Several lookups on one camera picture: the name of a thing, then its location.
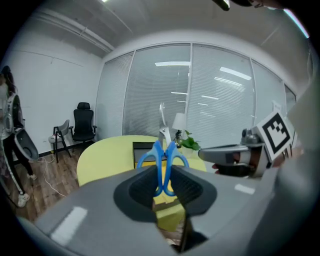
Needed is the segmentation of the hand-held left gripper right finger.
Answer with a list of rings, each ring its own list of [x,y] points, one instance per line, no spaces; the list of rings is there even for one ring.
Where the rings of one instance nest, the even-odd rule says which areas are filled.
[[[276,174],[246,179],[173,166],[171,186],[185,210],[181,255],[247,256]]]

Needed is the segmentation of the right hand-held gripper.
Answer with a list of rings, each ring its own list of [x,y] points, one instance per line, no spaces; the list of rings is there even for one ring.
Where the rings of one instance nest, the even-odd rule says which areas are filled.
[[[215,174],[231,177],[262,177],[273,167],[276,158],[287,152],[293,141],[286,119],[279,111],[271,112],[251,129],[242,131],[240,144],[202,148],[198,151],[200,159],[214,163]],[[252,150],[260,148],[256,167],[251,168]]]

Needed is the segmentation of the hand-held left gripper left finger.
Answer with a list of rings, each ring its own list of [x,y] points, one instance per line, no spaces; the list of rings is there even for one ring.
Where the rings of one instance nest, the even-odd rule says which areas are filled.
[[[119,184],[152,169],[132,169],[86,183],[34,224],[63,249],[81,256],[175,256],[154,221],[133,220],[114,200]]]

